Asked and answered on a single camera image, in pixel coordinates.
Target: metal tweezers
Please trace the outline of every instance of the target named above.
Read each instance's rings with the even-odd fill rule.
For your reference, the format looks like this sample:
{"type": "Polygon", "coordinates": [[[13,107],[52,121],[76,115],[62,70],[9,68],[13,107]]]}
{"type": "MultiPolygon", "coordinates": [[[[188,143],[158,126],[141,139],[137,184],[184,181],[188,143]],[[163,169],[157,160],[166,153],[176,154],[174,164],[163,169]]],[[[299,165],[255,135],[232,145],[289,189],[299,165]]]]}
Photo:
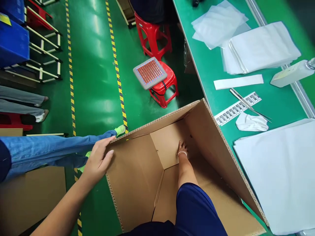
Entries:
{"type": "Polygon", "coordinates": [[[230,89],[230,92],[238,99],[240,100],[250,111],[254,112],[256,115],[260,115],[262,116],[263,118],[265,118],[267,121],[269,121],[270,123],[271,122],[271,118],[264,115],[264,114],[261,114],[260,112],[258,111],[255,111],[252,106],[234,89],[234,88],[231,88],[230,89]]]}

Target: red plastic stool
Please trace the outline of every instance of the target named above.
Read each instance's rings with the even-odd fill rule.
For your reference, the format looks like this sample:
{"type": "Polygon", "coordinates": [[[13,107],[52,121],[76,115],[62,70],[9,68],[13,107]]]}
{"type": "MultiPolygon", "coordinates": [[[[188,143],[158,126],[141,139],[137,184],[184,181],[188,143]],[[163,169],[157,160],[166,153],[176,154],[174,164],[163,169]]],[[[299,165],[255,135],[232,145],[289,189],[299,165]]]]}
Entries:
{"type": "Polygon", "coordinates": [[[22,124],[21,115],[23,114],[0,112],[0,128],[23,128],[23,130],[32,130],[32,125],[22,124]]]}
{"type": "MultiPolygon", "coordinates": [[[[43,10],[40,6],[38,6],[36,3],[34,3],[32,0],[29,0],[29,2],[32,4],[32,8],[38,15],[40,15],[45,21],[46,21],[46,15],[52,18],[50,14],[48,14],[45,10],[43,10]]],[[[33,28],[37,28],[40,26],[44,26],[48,30],[53,30],[53,28],[48,25],[45,21],[43,21],[40,17],[38,17],[34,12],[32,12],[30,9],[27,9],[27,20],[28,25],[33,28]]]]}
{"type": "Polygon", "coordinates": [[[171,34],[170,34],[170,29],[168,25],[164,25],[164,29],[166,32],[166,34],[164,34],[162,31],[159,30],[160,25],[155,25],[155,24],[145,22],[137,15],[136,12],[135,12],[135,17],[136,17],[136,26],[137,26],[137,30],[138,30],[138,34],[139,34],[139,38],[140,38],[140,42],[143,48],[144,55],[155,57],[158,61],[160,61],[162,59],[162,56],[167,51],[172,52],[171,34]],[[145,39],[143,38],[141,29],[144,31],[144,33],[147,36],[145,39]],[[157,40],[161,39],[162,37],[167,39],[167,45],[159,51],[158,46],[157,46],[157,40]],[[149,41],[151,51],[149,51],[145,46],[148,41],[149,41]]]}
{"type": "Polygon", "coordinates": [[[154,85],[152,88],[150,88],[150,94],[151,94],[151,97],[153,97],[154,100],[156,100],[157,103],[159,103],[162,108],[167,108],[167,104],[169,104],[170,101],[174,97],[179,95],[178,87],[177,87],[177,79],[174,72],[168,65],[166,65],[162,61],[159,61],[159,63],[162,65],[163,69],[167,73],[167,78],[163,80],[162,82],[158,83],[157,85],[154,85]],[[176,92],[167,101],[165,101],[165,97],[164,97],[165,92],[172,85],[175,85],[176,92]]]}

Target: gray pants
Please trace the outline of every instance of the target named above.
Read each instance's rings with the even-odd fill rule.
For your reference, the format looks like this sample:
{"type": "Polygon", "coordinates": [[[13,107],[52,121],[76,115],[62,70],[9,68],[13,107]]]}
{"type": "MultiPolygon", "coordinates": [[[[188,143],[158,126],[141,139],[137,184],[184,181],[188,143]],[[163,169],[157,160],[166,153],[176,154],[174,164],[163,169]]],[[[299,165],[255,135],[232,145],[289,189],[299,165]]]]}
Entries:
{"type": "MultiPolygon", "coordinates": [[[[31,104],[42,104],[45,97],[21,91],[14,88],[0,86],[0,98],[10,99],[31,104]]],[[[43,109],[28,107],[17,103],[8,102],[0,99],[0,112],[19,113],[19,114],[31,114],[33,116],[40,116],[44,113],[43,109]]]]}

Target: green shoe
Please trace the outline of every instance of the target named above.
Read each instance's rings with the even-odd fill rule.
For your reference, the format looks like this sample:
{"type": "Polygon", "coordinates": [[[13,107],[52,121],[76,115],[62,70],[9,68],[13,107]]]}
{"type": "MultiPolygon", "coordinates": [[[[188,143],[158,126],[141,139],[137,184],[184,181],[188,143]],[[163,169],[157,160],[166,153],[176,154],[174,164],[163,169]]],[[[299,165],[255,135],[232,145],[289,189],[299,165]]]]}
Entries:
{"type": "Polygon", "coordinates": [[[118,137],[119,135],[123,134],[126,131],[126,127],[124,125],[121,125],[117,127],[115,131],[117,132],[116,137],[118,137]]]}
{"type": "MultiPolygon", "coordinates": [[[[89,157],[90,157],[90,155],[91,155],[91,152],[92,152],[92,151],[87,152],[87,153],[85,154],[85,156],[89,158],[89,157]]],[[[80,167],[80,168],[78,168],[78,170],[79,170],[79,171],[81,171],[81,172],[83,173],[84,168],[85,168],[85,165],[84,165],[84,166],[82,166],[82,167],[80,167]]]]}

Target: open cardboard box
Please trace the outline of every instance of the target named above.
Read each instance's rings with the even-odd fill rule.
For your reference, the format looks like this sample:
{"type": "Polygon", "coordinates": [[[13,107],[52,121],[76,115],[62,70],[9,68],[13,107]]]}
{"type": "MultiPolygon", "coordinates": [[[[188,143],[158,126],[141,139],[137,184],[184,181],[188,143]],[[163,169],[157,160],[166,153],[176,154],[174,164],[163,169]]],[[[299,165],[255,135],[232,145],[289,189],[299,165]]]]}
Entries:
{"type": "Polygon", "coordinates": [[[179,140],[187,142],[197,181],[211,198],[227,234],[264,233],[242,204],[240,197],[268,225],[204,99],[109,145],[107,150],[115,150],[115,155],[106,176],[122,230],[127,232],[149,221],[175,223],[179,140]]]}

